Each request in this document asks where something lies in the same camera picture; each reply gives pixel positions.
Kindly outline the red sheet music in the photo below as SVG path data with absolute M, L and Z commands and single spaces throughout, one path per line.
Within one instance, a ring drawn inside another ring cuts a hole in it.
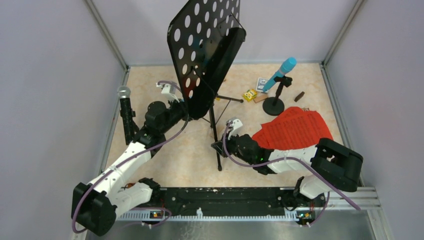
M 321 138 L 333 136 L 317 111 L 292 106 L 270 122 L 263 123 L 252 139 L 262 148 L 295 150 L 316 145 Z

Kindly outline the black music stand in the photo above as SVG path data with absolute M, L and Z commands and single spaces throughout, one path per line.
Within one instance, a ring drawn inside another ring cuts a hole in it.
M 214 101 L 247 32 L 240 23 L 239 0 L 189 0 L 167 30 L 167 44 L 183 103 L 169 120 L 210 116 L 217 137 Z

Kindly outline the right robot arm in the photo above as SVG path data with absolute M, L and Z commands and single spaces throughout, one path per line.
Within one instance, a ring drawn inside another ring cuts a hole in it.
M 364 161 L 356 151 L 326 137 L 309 147 L 278 150 L 263 148 L 244 134 L 223 137 L 211 147 L 224 158 L 239 158 L 236 164 L 262 175 L 310 171 L 311 175 L 302 177 L 293 192 L 293 200 L 299 206 L 307 206 L 330 190 L 356 192 Z

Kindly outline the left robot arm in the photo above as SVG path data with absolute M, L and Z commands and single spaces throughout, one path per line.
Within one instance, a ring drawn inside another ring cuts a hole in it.
M 190 120 L 187 104 L 182 100 L 154 101 L 147 107 L 143 126 L 135 133 L 123 154 L 89 183 L 80 182 L 72 193 L 71 228 L 75 234 L 85 231 L 103 236 L 122 214 L 145 203 L 154 207 L 160 202 L 156 183 L 148 180 L 122 190 L 127 180 L 151 160 L 161 147 L 173 139 L 165 134 L 180 120 L 184 127 Z

